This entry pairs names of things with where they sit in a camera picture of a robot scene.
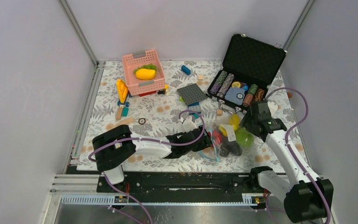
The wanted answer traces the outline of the red fake apple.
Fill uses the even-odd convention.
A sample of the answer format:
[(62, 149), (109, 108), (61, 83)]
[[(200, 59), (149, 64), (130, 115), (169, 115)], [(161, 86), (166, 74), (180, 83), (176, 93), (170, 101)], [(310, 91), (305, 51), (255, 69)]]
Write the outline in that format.
[(215, 147), (221, 147), (223, 135), (219, 132), (219, 130), (213, 130), (211, 137), (212, 137), (213, 145)]

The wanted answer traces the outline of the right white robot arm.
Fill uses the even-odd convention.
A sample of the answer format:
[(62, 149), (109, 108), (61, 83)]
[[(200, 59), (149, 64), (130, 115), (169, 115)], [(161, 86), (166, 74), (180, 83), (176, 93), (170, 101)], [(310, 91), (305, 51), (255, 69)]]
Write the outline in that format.
[(287, 127), (280, 119), (272, 118), (267, 101), (252, 102), (240, 126), (268, 145), (287, 176), (287, 180), (282, 179), (270, 167), (253, 168), (250, 189), (272, 193), (283, 203), (293, 223), (320, 218), (329, 221), (334, 190), (331, 181), (322, 179), (292, 149)]

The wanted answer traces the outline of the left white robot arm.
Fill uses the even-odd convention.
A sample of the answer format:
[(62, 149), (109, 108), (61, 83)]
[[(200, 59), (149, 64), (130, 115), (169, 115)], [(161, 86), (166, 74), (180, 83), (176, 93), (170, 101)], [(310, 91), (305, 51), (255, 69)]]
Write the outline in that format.
[(204, 127), (165, 137), (142, 136), (130, 131), (128, 125), (119, 125), (92, 140), (94, 151), (88, 159), (108, 178), (108, 186), (122, 191), (126, 180), (122, 163), (133, 155), (149, 155), (163, 159), (177, 159), (189, 152), (198, 152), (212, 145)]

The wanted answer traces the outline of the yellow fake mango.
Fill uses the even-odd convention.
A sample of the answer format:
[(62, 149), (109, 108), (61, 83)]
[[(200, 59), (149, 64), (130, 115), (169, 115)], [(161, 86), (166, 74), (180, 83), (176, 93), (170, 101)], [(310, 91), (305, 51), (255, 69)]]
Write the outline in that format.
[(155, 70), (140, 69), (135, 73), (135, 77), (140, 80), (152, 80), (157, 72)]

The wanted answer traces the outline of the green fake grapes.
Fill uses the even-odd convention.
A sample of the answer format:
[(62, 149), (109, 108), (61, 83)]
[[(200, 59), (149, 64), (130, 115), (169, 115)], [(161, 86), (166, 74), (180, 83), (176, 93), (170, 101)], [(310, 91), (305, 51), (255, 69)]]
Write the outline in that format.
[(133, 73), (135, 74), (135, 73), (136, 73), (138, 70), (140, 70), (140, 69), (148, 69), (148, 70), (155, 70), (155, 71), (158, 70), (158, 68), (157, 68), (156, 65), (150, 63), (150, 64), (145, 64), (145, 65), (142, 65), (141, 67), (136, 68), (136, 69), (133, 71)]

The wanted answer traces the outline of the clear zip top bag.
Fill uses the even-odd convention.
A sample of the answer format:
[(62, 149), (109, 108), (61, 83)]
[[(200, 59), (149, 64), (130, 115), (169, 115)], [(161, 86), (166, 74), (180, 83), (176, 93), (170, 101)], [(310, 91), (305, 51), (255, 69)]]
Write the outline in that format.
[[(209, 136), (209, 140), (211, 140), (211, 142), (212, 142), (211, 134), (213, 130), (219, 130), (219, 132), (223, 135), (223, 139), (226, 139), (228, 141), (236, 141), (235, 131), (228, 123), (230, 117), (231, 115), (223, 119), (220, 119), (216, 122), (209, 123), (206, 126), (206, 133)], [(241, 149), (243, 153), (244, 151), (249, 150), (250, 148), (247, 149), (241, 148)], [(220, 147), (215, 147), (212, 142), (211, 146), (200, 151), (200, 155), (208, 160), (221, 161), (223, 158), (226, 157), (220, 156), (219, 152), (220, 152)]]

